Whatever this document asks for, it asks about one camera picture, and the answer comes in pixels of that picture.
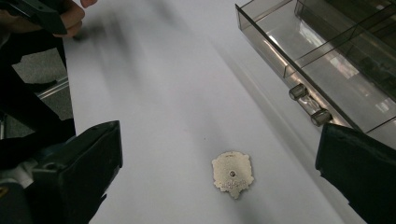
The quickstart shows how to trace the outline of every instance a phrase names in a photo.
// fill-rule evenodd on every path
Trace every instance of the table surface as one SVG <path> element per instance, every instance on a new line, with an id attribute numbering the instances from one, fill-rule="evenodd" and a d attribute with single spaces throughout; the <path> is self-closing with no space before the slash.
<path id="1" fill-rule="evenodd" d="M 119 120 L 124 166 L 91 223 L 362 223 L 315 170 L 319 129 L 237 27 L 242 0 L 100 0 L 65 40 L 78 133 Z M 240 77 L 266 76 L 259 107 Z M 212 160 L 250 156 L 238 200 Z"/>

